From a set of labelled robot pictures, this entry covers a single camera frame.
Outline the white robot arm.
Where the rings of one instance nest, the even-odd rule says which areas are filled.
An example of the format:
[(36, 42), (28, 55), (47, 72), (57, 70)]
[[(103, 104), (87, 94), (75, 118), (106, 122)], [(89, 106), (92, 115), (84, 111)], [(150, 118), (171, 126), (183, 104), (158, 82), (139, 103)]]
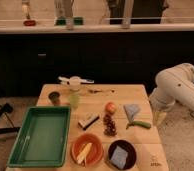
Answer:
[(182, 63), (160, 71), (155, 77), (156, 87), (149, 95), (153, 124), (158, 126), (176, 101), (194, 114), (194, 65)]

